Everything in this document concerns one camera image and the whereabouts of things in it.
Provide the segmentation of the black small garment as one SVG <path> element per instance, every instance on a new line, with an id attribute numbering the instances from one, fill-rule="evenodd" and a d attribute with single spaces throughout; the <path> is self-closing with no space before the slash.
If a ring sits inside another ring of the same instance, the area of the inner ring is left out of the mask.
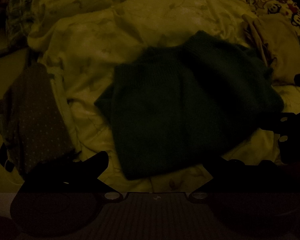
<path id="1" fill-rule="evenodd" d="M 202 31 L 116 66 L 113 83 L 94 104 L 110 126 L 128 180 L 221 157 L 284 108 L 252 49 Z"/>

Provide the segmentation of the beige folded garment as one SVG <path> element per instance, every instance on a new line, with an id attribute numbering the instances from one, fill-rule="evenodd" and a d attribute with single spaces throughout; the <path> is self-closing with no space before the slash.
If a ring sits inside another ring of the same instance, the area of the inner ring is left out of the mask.
<path id="1" fill-rule="evenodd" d="M 292 85 L 300 74 L 300 44 L 288 19 L 281 14 L 243 18 L 247 43 L 255 47 L 264 64 L 270 69 L 274 85 Z"/>

